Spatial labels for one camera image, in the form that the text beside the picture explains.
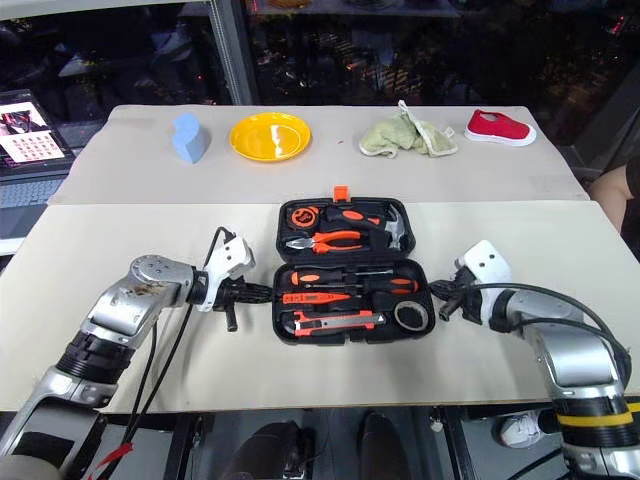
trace white sneaker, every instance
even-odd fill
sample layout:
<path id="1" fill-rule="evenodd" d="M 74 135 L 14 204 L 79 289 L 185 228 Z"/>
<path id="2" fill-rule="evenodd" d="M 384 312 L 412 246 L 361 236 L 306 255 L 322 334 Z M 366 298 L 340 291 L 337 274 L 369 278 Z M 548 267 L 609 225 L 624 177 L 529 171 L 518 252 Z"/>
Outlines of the white sneaker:
<path id="1" fill-rule="evenodd" d="M 538 426 L 539 415 L 538 410 L 533 410 L 498 421 L 494 431 L 497 442 L 507 448 L 529 448 L 536 444 L 545 435 Z"/>

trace laptop keyboard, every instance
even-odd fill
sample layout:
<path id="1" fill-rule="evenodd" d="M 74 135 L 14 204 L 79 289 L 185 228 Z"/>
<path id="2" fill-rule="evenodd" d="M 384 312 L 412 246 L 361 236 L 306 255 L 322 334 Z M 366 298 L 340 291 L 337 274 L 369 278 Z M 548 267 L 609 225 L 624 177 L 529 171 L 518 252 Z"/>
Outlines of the laptop keyboard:
<path id="1" fill-rule="evenodd" d="M 0 185 L 1 208 L 44 205 L 63 179 Z"/>

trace glass window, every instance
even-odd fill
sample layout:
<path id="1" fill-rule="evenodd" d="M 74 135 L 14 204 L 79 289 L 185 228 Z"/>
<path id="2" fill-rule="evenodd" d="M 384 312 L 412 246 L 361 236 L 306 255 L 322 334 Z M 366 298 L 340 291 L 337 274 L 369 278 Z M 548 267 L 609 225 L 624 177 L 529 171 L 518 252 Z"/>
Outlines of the glass window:
<path id="1" fill-rule="evenodd" d="M 640 58 L 635 0 L 247 0 L 265 104 L 525 105 L 571 144 Z"/>
<path id="2" fill-rule="evenodd" d="M 228 104 L 205 2 L 0 22 L 0 91 L 29 89 L 72 148 L 122 104 Z"/>

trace laptop screen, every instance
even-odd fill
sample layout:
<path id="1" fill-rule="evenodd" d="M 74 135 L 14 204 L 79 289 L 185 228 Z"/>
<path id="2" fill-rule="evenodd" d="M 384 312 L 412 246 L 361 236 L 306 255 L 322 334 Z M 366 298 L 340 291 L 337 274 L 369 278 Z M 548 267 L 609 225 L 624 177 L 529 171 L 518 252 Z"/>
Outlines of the laptop screen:
<path id="1" fill-rule="evenodd" d="M 0 176 L 68 170 L 74 156 L 28 90 L 0 93 Z"/>

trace yellow stripe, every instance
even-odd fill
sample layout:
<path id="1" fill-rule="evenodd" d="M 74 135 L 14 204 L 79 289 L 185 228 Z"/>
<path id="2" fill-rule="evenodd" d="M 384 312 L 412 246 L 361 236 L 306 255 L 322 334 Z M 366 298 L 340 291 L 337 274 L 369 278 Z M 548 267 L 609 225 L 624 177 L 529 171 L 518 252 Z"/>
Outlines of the yellow stripe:
<path id="1" fill-rule="evenodd" d="M 633 417 L 631 416 L 631 412 L 603 415 L 601 417 L 558 415 L 558 421 L 566 427 L 616 427 L 618 425 L 633 423 Z"/>

